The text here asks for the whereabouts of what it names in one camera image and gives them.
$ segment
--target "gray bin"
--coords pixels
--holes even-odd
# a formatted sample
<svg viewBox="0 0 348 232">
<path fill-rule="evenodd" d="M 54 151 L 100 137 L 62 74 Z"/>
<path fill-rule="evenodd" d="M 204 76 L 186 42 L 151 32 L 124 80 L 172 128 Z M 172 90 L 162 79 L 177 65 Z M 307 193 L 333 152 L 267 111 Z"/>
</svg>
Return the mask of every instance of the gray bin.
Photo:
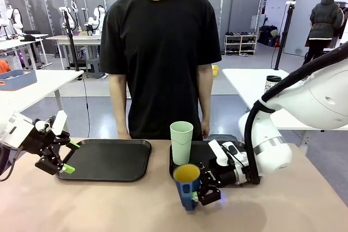
<svg viewBox="0 0 348 232">
<path fill-rule="evenodd" d="M 37 81 L 35 70 L 13 70 L 0 74 L 0 91 L 15 91 Z"/>
</svg>

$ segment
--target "black and white patterned cup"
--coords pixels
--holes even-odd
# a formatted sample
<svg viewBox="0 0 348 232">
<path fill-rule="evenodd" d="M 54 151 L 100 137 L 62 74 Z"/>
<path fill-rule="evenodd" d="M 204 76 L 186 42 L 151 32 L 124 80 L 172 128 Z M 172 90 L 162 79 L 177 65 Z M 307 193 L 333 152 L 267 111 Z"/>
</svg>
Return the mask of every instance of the black and white patterned cup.
<svg viewBox="0 0 348 232">
<path fill-rule="evenodd" d="M 269 89 L 271 89 L 277 83 L 279 83 L 281 80 L 282 80 L 282 78 L 280 76 L 267 76 L 266 77 L 265 92 L 267 92 Z"/>
</svg>

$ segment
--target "hand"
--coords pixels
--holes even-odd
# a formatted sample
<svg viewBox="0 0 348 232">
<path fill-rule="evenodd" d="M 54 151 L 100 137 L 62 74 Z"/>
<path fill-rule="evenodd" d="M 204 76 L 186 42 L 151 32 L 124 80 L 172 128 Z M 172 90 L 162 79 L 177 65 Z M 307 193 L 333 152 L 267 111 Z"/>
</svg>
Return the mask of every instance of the hand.
<svg viewBox="0 0 348 232">
<path fill-rule="evenodd" d="M 209 131 L 210 131 L 210 125 L 209 125 L 209 121 L 205 121 L 203 120 L 201 123 L 201 127 L 202 127 L 202 135 L 203 138 L 206 139 L 209 136 Z"/>
<path fill-rule="evenodd" d="M 125 133 L 118 133 L 119 135 L 119 138 L 120 140 L 131 140 L 132 137 L 129 135 L 128 132 L 125 132 Z"/>
</svg>

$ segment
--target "man in black t-shirt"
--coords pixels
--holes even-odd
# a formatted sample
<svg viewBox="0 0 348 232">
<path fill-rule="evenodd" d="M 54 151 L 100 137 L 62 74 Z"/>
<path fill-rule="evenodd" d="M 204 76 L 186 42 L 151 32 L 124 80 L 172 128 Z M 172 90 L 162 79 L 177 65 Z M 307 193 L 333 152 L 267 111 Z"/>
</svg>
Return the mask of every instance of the man in black t-shirt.
<svg viewBox="0 0 348 232">
<path fill-rule="evenodd" d="M 109 73 L 120 139 L 170 139 L 170 124 L 209 134 L 211 64 L 221 60 L 208 0 L 118 0 L 103 25 L 100 64 Z M 126 127 L 126 83 L 132 104 Z M 202 123 L 198 117 L 198 99 Z"/>
</svg>

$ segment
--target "light green tumbler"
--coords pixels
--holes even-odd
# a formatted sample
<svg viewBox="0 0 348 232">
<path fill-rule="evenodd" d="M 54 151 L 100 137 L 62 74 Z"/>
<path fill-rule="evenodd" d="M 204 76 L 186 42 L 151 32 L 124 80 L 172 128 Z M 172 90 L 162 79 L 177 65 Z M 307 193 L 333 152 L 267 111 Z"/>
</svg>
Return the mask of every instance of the light green tumbler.
<svg viewBox="0 0 348 232">
<path fill-rule="evenodd" d="M 170 125 L 172 156 L 176 165 L 189 163 L 194 126 L 189 122 L 173 122 Z"/>
</svg>

